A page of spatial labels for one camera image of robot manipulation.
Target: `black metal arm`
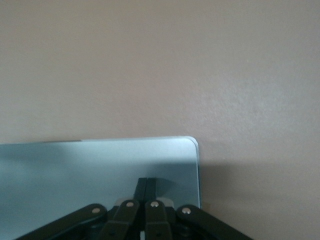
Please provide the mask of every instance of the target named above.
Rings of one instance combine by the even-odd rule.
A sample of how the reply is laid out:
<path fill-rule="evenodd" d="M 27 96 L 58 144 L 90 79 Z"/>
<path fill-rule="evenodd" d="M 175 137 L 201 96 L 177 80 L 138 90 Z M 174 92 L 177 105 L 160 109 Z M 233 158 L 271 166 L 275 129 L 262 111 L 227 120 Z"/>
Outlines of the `black metal arm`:
<path fill-rule="evenodd" d="M 157 198 L 155 178 L 139 178 L 134 196 L 111 210 L 91 204 L 17 240 L 252 240 L 194 205 L 175 210 Z"/>

